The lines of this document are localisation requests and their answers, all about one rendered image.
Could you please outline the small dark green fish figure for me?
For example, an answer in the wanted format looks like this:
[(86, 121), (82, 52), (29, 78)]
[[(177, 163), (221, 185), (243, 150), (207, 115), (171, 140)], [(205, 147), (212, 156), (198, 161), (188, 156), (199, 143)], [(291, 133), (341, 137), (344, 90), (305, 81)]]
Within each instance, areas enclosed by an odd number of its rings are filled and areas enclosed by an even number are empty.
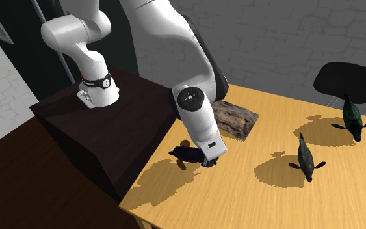
[(313, 155), (311, 153), (311, 150), (306, 145), (306, 142), (304, 140), (303, 135), (300, 133), (299, 138), (299, 147), (297, 152), (298, 162), (299, 165), (295, 163), (289, 163), (289, 166), (294, 169), (300, 169), (304, 176), (306, 177), (306, 180), (311, 183), (313, 180), (313, 172), (315, 169), (319, 169), (323, 166), (325, 166), (326, 162), (322, 161), (319, 164), (315, 165), (313, 160)]

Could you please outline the large dark green fish figure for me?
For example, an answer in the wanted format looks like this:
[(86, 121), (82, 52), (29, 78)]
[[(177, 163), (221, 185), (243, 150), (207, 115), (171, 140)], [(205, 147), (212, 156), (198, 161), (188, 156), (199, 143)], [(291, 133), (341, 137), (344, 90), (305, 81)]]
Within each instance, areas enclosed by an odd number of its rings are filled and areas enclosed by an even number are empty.
[(366, 128), (366, 124), (363, 124), (359, 109), (352, 102), (346, 91), (344, 91), (344, 101), (342, 110), (344, 126), (340, 126), (339, 124), (331, 124), (331, 126), (338, 129), (347, 129), (353, 136), (353, 139), (356, 142), (360, 142), (362, 129)]

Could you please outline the black chair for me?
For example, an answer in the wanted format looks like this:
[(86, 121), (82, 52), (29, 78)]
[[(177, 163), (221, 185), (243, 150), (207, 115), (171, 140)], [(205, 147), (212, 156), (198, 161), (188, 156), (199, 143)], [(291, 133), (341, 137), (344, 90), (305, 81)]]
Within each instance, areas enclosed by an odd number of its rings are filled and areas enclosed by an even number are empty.
[(330, 97), (328, 107), (341, 108), (347, 93), (356, 105), (366, 104), (366, 66), (334, 61), (324, 64), (313, 80), (313, 88)]

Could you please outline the dark door with frame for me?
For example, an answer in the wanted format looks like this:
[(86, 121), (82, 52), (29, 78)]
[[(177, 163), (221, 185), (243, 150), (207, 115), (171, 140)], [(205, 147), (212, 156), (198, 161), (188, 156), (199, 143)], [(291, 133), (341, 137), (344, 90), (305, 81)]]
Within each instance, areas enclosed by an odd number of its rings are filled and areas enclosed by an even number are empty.
[[(101, 53), (108, 66), (138, 75), (129, 22), (119, 0), (99, 0), (99, 9), (110, 19), (111, 33), (88, 49)], [(81, 81), (76, 63), (42, 40), (42, 21), (32, 0), (0, 0), (0, 23), (11, 39), (0, 40), (0, 47), (38, 100)]]

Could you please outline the brown wood-grain flat board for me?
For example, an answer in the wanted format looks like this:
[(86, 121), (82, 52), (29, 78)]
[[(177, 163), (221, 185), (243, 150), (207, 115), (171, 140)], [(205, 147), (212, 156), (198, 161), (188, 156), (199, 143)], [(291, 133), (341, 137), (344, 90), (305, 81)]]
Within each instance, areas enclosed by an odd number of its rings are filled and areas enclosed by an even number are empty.
[(211, 104), (217, 126), (235, 139), (245, 141), (259, 115), (227, 101)]

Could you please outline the dark brown robot stand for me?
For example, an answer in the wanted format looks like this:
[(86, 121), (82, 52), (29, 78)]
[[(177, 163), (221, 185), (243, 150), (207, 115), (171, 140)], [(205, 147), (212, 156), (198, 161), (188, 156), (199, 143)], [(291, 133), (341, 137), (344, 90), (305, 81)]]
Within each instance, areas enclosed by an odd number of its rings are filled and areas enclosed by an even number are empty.
[(118, 101), (89, 109), (77, 85), (31, 106), (74, 167), (121, 202), (176, 119), (171, 90), (115, 67)]

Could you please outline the dark purple toy figure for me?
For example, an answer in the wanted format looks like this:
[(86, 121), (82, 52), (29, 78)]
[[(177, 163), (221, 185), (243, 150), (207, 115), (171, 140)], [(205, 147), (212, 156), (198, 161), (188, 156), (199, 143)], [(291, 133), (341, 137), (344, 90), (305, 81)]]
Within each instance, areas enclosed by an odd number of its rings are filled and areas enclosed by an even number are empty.
[(180, 145), (176, 146), (168, 154), (177, 159), (177, 165), (182, 170), (186, 169), (184, 162), (203, 163), (205, 158), (203, 152), (199, 148), (190, 146), (189, 140), (182, 140)]

